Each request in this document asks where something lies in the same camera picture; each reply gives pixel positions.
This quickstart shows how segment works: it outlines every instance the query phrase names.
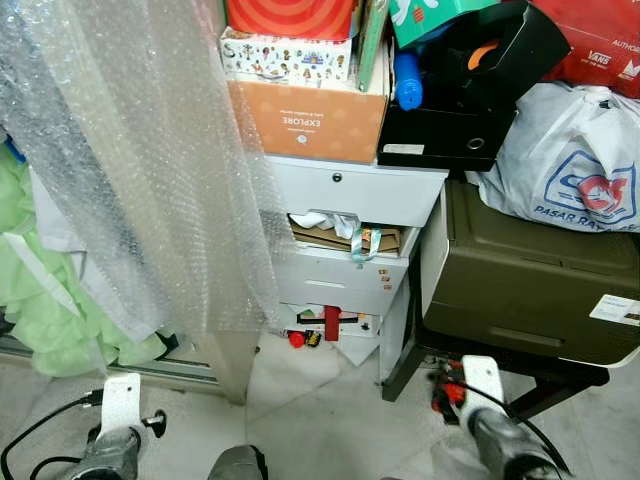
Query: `green cloth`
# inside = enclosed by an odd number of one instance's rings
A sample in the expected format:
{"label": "green cloth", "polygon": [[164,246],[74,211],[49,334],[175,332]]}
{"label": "green cloth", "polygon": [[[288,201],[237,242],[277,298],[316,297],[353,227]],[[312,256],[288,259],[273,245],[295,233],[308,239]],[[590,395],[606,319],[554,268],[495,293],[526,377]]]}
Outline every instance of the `green cloth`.
{"label": "green cloth", "polygon": [[[32,273],[9,242],[10,234],[24,240],[47,280]],[[81,375],[116,360],[137,365],[166,351],[155,334],[141,343],[131,342],[82,290],[69,255],[42,246],[29,170],[4,146],[0,146],[0,265],[5,319],[15,324],[11,334],[33,350],[33,367],[42,374]],[[55,291],[63,295],[54,296]],[[73,305],[65,306],[60,299],[69,297]]]}

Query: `white floor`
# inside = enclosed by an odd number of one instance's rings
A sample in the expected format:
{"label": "white floor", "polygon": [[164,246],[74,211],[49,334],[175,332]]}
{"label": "white floor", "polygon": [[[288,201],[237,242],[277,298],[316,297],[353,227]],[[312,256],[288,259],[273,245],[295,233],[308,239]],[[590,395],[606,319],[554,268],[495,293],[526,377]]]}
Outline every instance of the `white floor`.
{"label": "white floor", "polygon": [[[206,479],[225,448],[249,442],[267,457],[271,480],[471,479],[473,446],[430,410],[426,371],[419,370],[397,402],[380,398],[378,357],[351,366],[328,344],[293,350],[265,336],[246,407],[215,396],[145,388],[143,411],[169,415],[164,438],[151,441],[141,464],[145,480]],[[508,387],[526,382],[509,376]],[[0,445],[22,426],[97,386],[94,380],[47,382],[28,369],[0,366]],[[79,455],[98,411],[78,411],[44,427],[10,457],[16,479],[41,459]],[[640,478],[640,360],[540,415],[580,480]],[[54,467],[40,479],[53,479]]]}

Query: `white label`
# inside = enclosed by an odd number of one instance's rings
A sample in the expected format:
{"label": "white label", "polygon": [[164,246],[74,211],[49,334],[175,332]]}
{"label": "white label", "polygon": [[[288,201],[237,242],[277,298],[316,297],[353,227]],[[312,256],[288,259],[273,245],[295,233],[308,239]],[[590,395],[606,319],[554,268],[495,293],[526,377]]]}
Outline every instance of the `white label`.
{"label": "white label", "polygon": [[409,145],[401,143],[387,143],[382,147],[384,153],[404,153],[407,155],[422,155],[424,145]]}
{"label": "white label", "polygon": [[603,295],[589,316],[640,327],[640,302],[615,295]]}

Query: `patterned box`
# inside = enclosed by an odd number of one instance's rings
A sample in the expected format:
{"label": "patterned box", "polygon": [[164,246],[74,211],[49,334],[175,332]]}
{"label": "patterned box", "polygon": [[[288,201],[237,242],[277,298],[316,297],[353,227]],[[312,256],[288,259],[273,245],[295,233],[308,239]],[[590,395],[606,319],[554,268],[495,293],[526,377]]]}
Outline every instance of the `patterned box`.
{"label": "patterned box", "polygon": [[220,37],[227,72],[250,73],[300,84],[315,80],[345,81],[351,40],[326,41],[243,33],[227,27]]}

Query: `plastic sheet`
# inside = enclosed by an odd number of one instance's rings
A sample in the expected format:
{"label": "plastic sheet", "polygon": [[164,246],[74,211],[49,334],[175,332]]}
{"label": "plastic sheet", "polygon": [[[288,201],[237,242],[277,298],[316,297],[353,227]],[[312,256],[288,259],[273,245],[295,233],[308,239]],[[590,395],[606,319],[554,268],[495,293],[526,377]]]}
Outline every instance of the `plastic sheet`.
{"label": "plastic sheet", "polygon": [[275,319],[293,237],[206,7],[9,0],[0,24],[0,120],[117,292],[112,320],[140,341]]}

